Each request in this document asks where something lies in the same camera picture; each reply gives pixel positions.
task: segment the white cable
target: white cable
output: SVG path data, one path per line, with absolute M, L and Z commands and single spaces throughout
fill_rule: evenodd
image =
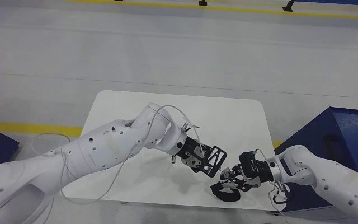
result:
M 260 153 L 261 153 L 262 156 L 264 157 L 264 159 L 265 159 L 265 161 L 267 162 L 267 164 L 269 164 L 269 162 L 268 162 L 266 156 L 263 154 L 263 152 L 261 151 L 261 149 L 258 148 L 258 149 L 256 149 L 256 151 L 260 151 Z M 269 200 L 270 200 L 271 205 L 273 206 L 273 208 L 276 209 L 276 211 L 278 211 L 278 212 L 284 217 L 284 219 L 285 219 L 285 221 L 286 221 L 287 224 L 290 224 L 290 222 L 287 220 L 287 217 L 286 217 L 280 210 L 278 210 L 278 209 L 274 206 L 274 204 L 273 204 L 273 202 L 272 202 L 272 198 L 271 198 L 271 195 L 270 195 L 270 194 L 271 194 L 273 191 L 276 190 L 275 176 L 272 175 L 272 177 L 273 177 L 273 179 L 274 179 L 274 183 L 273 183 L 273 184 L 272 184 L 271 182 L 269 182 L 269 183 L 272 184 L 272 185 L 274 186 L 274 188 L 267 194 L 267 196 L 268 196 L 268 198 L 269 198 Z
M 44 135 L 46 135 L 46 134 L 52 134 L 52 135 L 56 135 L 56 136 L 63 136 L 63 137 L 65 137 L 65 138 L 67 138 L 68 142 L 71 142 L 71 139 L 69 139 L 69 137 L 66 136 L 66 135 L 64 135 L 64 134 L 54 133 L 54 132 L 46 132 L 46 133 L 39 134 L 39 135 L 35 136 L 35 137 L 31 140 L 31 144 L 30 144 L 32 151 L 35 152 L 37 155 L 44 156 L 44 157 L 49 157 L 49 156 L 46 155 L 46 154 L 41 154 L 40 152 L 36 151 L 35 148 L 34 148 L 34 140 L 37 139 L 38 137 L 44 136 Z M 45 223 L 47 222 L 47 220 L 49 219 L 49 217 L 50 217 L 52 208 L 53 208 L 53 206 L 54 206 L 54 201 L 55 201 L 55 197 L 52 199 L 49 213 L 48 213 L 48 215 L 47 215 L 45 221 L 43 222 L 43 224 L 45 224 Z
M 50 206 L 50 210 L 49 210 L 49 214 L 47 215 L 47 217 L 46 217 L 45 221 L 43 222 L 43 224 L 45 224 L 45 223 L 47 222 L 47 220 L 49 219 L 49 217 L 50 217 L 52 208 L 53 208 L 53 206 L 54 206 L 54 201 L 55 201 L 55 197 L 52 199 L 51 206 Z
M 171 108 L 175 108 L 177 109 L 183 116 L 185 116 L 187 118 L 187 116 L 183 113 L 183 111 L 181 111 L 179 108 L 177 108 L 176 106 L 173 106 L 173 105 L 164 105 L 164 106 L 161 106 L 158 110 L 156 110 L 156 112 L 154 113 L 153 117 L 152 117 L 152 121 L 150 122 L 150 125 L 149 125 L 149 128 L 148 128 L 148 131 L 145 135 L 145 137 L 142 139 L 142 142 L 144 142 L 146 140 L 146 138 L 148 137 L 149 135 L 149 132 L 152 128 L 152 125 L 153 125 L 153 122 L 154 122 L 154 118 L 156 117 L 156 115 L 158 114 L 158 112 L 162 109 L 162 108 L 165 108 L 165 107 L 171 107 Z M 202 145 L 201 145 L 201 142 L 200 142 L 200 138 L 199 138 L 199 135 L 197 134 L 196 132 L 196 129 L 195 127 L 192 127 L 195 134 L 196 134 L 196 137 L 197 137 L 197 140 L 199 142 L 199 145 L 200 145 L 200 148 L 201 148 L 201 152 L 202 152 L 202 155 L 204 156 L 204 151 L 202 150 Z M 75 201 L 72 201 L 71 199 L 69 199 L 68 197 L 66 197 L 66 195 L 63 193 L 63 190 L 62 190 L 62 177 L 63 177 L 63 172 L 64 172 L 64 168 L 65 166 L 63 167 L 62 169 L 62 174 L 61 174 L 61 178 L 60 178 L 60 192 L 62 194 L 62 196 L 68 200 L 69 202 L 72 202 L 73 204 L 78 204 L 78 205 L 85 205 L 85 204 L 92 204 L 100 199 L 102 199 L 109 191 L 110 189 L 112 188 L 112 186 L 114 185 L 114 182 L 116 181 L 117 179 L 117 176 L 119 175 L 120 171 L 122 170 L 122 167 L 124 166 L 124 163 L 127 161 L 127 159 L 129 158 L 129 155 L 132 153 L 133 149 L 135 148 L 135 146 L 137 146 L 136 144 L 133 146 L 133 148 L 130 150 L 130 152 L 128 153 L 127 157 L 125 158 L 125 160 L 123 161 L 123 163 L 121 164 L 121 166 L 119 167 L 115 177 L 113 178 L 113 181 L 112 183 L 110 184 L 110 186 L 108 187 L 108 189 L 106 190 L 106 192 L 101 195 L 99 198 L 97 198 L 96 200 L 92 201 L 92 202 L 89 202 L 89 203 L 78 203 L 78 202 L 75 202 Z M 64 164 L 66 164 L 66 155 L 61 151 L 61 154 L 64 156 Z
M 147 132 L 147 134 L 145 135 L 145 137 L 144 137 L 143 140 L 145 140 L 145 139 L 147 138 L 147 136 L 149 135 L 149 131 L 150 131 L 150 129 L 152 128 L 154 118 L 156 117 L 156 115 L 158 114 L 158 112 L 159 112 L 162 108 L 174 108 L 174 109 L 178 110 L 187 120 L 189 120 L 188 117 L 184 114 L 184 112 L 181 111 L 181 110 L 180 110 L 179 108 L 177 108 L 176 106 L 173 106 L 173 105 L 164 105 L 164 106 L 161 106 L 161 107 L 154 113 L 153 118 L 152 118 L 152 121 L 151 121 L 150 126 L 149 126 L 149 130 L 148 130 L 148 132 Z M 192 125 L 192 128 L 193 128 L 193 130 L 194 130 L 194 132 L 195 132 L 197 141 L 199 142 L 202 156 L 205 158 L 204 150 L 202 150 L 202 145 L 201 145 L 201 142 L 200 142 L 199 135 L 198 135 L 197 132 L 196 132 L 196 128 L 195 128 L 193 125 Z

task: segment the gray floor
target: gray floor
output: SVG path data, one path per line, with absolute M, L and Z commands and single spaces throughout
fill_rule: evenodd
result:
M 357 27 L 337 18 L 1 1 L 0 121 L 83 126 L 101 90 L 233 97 L 262 102 L 272 140 L 284 141 L 328 106 L 358 108 Z M 31 136 L 11 135 L 25 144 L 19 158 L 32 156 Z M 81 207 L 57 197 L 48 222 L 284 220 L 248 210 Z

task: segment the blue platform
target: blue platform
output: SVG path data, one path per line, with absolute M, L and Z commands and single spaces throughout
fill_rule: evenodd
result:
M 328 108 L 278 146 L 275 154 L 297 144 L 306 146 L 318 157 L 339 162 L 358 172 L 358 110 Z M 289 183 L 288 186 L 294 199 L 283 212 L 331 206 L 309 185 Z
M 13 153 L 18 149 L 18 142 L 0 133 L 0 164 L 10 161 Z

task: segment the yellow line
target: yellow line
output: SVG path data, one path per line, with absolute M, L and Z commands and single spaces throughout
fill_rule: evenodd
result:
M 283 142 L 280 141 L 272 141 L 272 144 L 274 145 L 274 148 L 277 148 L 278 146 L 280 146 Z
M 339 15 L 327 13 L 310 13 L 310 12 L 284 12 L 273 10 L 256 10 L 249 8 L 230 8 L 221 6 L 194 6 L 187 4 L 165 4 L 165 3 L 151 3 L 151 2 L 120 2 L 108 0 L 66 0 L 71 2 L 86 2 L 86 3 L 104 3 L 104 4 L 126 4 L 131 6 L 147 6 L 147 7 L 172 7 L 172 8 L 195 8 L 202 10 L 221 10 L 221 11 L 235 11 L 235 12 L 252 12 L 252 13 L 266 13 L 277 15 L 290 15 L 290 16 L 311 16 L 311 17 L 330 17 L 330 18 L 355 18 L 357 15 Z
M 81 135 L 81 127 L 69 127 L 60 125 L 47 124 L 25 124 L 25 123 L 10 123 L 0 122 L 0 132 L 26 133 L 26 134 L 41 134 L 46 132 L 55 132 L 64 134 L 69 137 L 79 137 Z M 282 142 L 273 141 L 274 148 L 281 145 Z

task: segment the white table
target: white table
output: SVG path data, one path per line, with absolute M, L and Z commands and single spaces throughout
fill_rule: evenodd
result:
M 228 154 L 222 168 L 238 163 L 243 151 L 260 148 L 266 157 L 274 155 L 270 132 L 262 104 L 256 100 L 227 99 L 202 96 L 148 94 L 141 92 L 100 92 L 82 134 L 115 119 L 135 118 L 149 102 L 170 104 L 180 108 L 198 129 L 202 143 L 217 145 Z M 178 125 L 182 115 L 166 108 Z M 195 138 L 194 132 L 188 135 Z M 118 167 L 85 176 L 64 188 L 68 197 L 96 199 L 108 188 Z M 226 203 L 213 196 L 210 186 L 217 183 L 219 173 L 209 178 L 194 173 L 178 159 L 173 165 L 170 155 L 158 150 L 142 149 L 124 165 L 112 189 L 103 198 L 122 202 L 176 204 L 222 208 L 248 208 L 273 211 L 267 193 L 269 183 L 241 194 L 239 202 Z

